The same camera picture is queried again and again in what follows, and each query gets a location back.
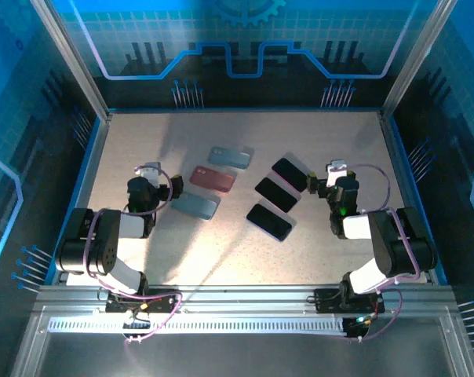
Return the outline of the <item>black smartphone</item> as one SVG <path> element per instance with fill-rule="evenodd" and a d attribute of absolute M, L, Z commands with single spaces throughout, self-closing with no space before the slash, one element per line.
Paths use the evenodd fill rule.
<path fill-rule="evenodd" d="M 261 204 L 255 204 L 246 219 L 278 241 L 284 241 L 293 228 L 288 221 Z"/>
<path fill-rule="evenodd" d="M 272 170 L 297 192 L 303 192 L 307 188 L 307 175 L 288 159 L 278 160 L 272 165 Z"/>
<path fill-rule="evenodd" d="M 298 199 L 270 178 L 263 178 L 255 186 L 255 191 L 285 213 L 288 213 L 298 202 Z"/>

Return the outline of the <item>blue-grey phone case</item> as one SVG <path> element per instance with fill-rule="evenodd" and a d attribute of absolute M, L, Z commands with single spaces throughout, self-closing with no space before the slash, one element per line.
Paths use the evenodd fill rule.
<path fill-rule="evenodd" d="M 245 152 L 215 146 L 210 149 L 208 162 L 213 165 L 245 170 L 250 165 L 250 155 Z"/>
<path fill-rule="evenodd" d="M 173 200 L 171 205 L 173 209 L 181 213 L 203 220 L 210 220 L 214 216 L 217 206 L 217 202 L 190 192 L 182 193 L 179 198 Z"/>

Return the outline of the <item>red phone case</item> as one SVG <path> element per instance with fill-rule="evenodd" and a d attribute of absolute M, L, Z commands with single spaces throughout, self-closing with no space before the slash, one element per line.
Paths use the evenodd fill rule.
<path fill-rule="evenodd" d="M 232 188 L 235 178 L 230 174 L 221 173 L 208 167 L 196 166 L 189 181 L 204 189 L 226 193 Z"/>

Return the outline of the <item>black control board with LED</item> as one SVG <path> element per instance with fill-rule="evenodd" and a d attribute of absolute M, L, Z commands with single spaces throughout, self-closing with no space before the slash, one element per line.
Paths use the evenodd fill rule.
<path fill-rule="evenodd" d="M 374 319 L 372 317 L 350 317 L 342 321 L 343 332 L 347 339 L 364 338 L 369 334 L 370 326 Z"/>

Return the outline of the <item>blue circuit print side panel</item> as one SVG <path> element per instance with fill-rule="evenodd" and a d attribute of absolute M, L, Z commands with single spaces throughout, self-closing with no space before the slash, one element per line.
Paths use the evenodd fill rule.
<path fill-rule="evenodd" d="M 474 0 L 456 0 L 394 120 L 474 351 Z"/>
<path fill-rule="evenodd" d="M 0 0 L 0 377 L 53 275 L 99 124 L 31 0 Z"/>

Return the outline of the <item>wide blue circuit print panel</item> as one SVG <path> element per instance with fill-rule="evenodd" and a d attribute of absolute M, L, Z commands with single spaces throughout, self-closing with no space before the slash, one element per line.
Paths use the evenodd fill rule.
<path fill-rule="evenodd" d="M 379 108 L 437 0 L 50 0 L 106 105 Z"/>

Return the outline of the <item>grey metal plate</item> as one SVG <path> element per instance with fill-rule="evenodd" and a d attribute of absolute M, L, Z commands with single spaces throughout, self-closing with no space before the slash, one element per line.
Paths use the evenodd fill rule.
<path fill-rule="evenodd" d="M 363 339 L 307 334 L 51 333 L 30 326 L 9 377 L 474 377 L 461 323 L 380 318 Z"/>

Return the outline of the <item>aluminium table side rail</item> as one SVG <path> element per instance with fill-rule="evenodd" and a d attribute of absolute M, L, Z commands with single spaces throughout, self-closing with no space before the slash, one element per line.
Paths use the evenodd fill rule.
<path fill-rule="evenodd" d="M 71 212 L 76 207 L 87 207 L 93 190 L 93 185 L 97 175 L 100 158 L 104 149 L 106 137 L 108 135 L 109 124 L 106 120 L 97 118 L 91 130 L 89 143 L 87 145 L 80 170 L 78 172 L 77 181 L 71 195 L 70 203 L 68 205 L 67 213 L 65 214 L 63 224 L 61 226 L 60 234 L 57 238 L 56 246 L 54 247 L 53 256 L 56 256 L 57 248 L 63 240 L 64 231 L 70 220 Z M 55 266 L 55 258 L 49 265 L 48 273 L 44 280 L 44 285 L 53 285 L 57 280 L 57 269 Z"/>
<path fill-rule="evenodd" d="M 436 242 L 426 217 L 407 151 L 404 148 L 403 140 L 399 134 L 396 122 L 392 117 L 389 119 L 385 118 L 383 111 L 379 111 L 377 115 L 404 206 L 417 209 L 421 220 L 425 223 L 428 237 L 432 241 L 432 245 L 436 247 Z"/>

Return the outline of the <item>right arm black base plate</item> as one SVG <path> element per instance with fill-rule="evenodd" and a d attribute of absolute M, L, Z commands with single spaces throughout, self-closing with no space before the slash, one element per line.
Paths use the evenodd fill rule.
<path fill-rule="evenodd" d="M 317 313 L 358 314 L 385 312 L 382 295 L 375 293 L 342 294 L 338 289 L 315 289 L 311 297 Z"/>

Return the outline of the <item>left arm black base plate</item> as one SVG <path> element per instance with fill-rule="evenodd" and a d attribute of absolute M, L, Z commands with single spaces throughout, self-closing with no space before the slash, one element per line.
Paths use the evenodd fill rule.
<path fill-rule="evenodd" d="M 154 294 L 169 293 L 162 298 L 129 298 L 116 293 L 110 293 L 106 301 L 106 313 L 126 313 L 128 310 L 138 313 L 169 313 L 177 303 L 176 295 L 172 291 L 154 291 Z"/>

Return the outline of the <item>long aluminium frame rail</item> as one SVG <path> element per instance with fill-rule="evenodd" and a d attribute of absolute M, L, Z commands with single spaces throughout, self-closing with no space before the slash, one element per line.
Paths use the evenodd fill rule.
<path fill-rule="evenodd" d="M 247 286 L 180 286 L 181 311 L 187 315 L 212 317 L 309 317 L 315 315 L 307 297 L 316 289 L 335 289 L 324 285 L 247 285 Z M 387 310 L 394 310 L 403 296 L 401 314 L 405 317 L 440 317 L 455 313 L 458 305 L 448 286 L 401 284 L 386 288 L 383 300 Z M 86 315 L 103 312 L 109 293 L 102 287 L 44 286 L 33 310 L 59 315 Z"/>

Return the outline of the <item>aluminium frame post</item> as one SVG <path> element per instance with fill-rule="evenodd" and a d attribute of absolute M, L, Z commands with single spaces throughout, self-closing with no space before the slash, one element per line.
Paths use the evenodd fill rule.
<path fill-rule="evenodd" d="M 107 122 L 110 115 L 108 106 L 54 6 L 49 0 L 30 0 L 30 3 L 70 68 L 87 101 L 99 119 Z"/>
<path fill-rule="evenodd" d="M 389 120 L 393 115 L 457 3 L 458 0 L 437 0 L 434 10 L 425 22 L 417 41 L 414 43 L 385 99 L 381 110 L 383 120 Z"/>

